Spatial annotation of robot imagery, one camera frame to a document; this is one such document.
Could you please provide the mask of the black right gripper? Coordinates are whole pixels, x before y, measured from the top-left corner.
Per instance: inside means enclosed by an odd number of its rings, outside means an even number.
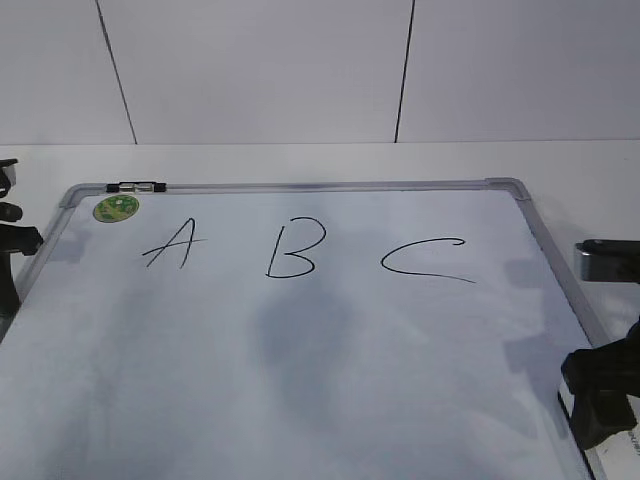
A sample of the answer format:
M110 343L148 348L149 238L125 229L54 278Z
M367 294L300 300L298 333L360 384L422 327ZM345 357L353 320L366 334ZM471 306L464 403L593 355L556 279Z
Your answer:
M636 416L628 397L639 394L639 322L620 340L570 353L561 372L574 397L569 424L581 450L632 430Z

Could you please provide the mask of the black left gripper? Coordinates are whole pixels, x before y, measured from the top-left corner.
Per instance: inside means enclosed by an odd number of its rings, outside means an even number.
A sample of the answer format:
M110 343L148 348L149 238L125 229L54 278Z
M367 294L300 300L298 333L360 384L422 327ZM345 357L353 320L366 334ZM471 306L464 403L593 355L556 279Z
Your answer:
M14 316L20 307L20 298L11 270L10 254L32 256L43 245L43 238L34 226L16 226L23 217L22 209L8 202L1 203L1 271L0 307L2 316Z

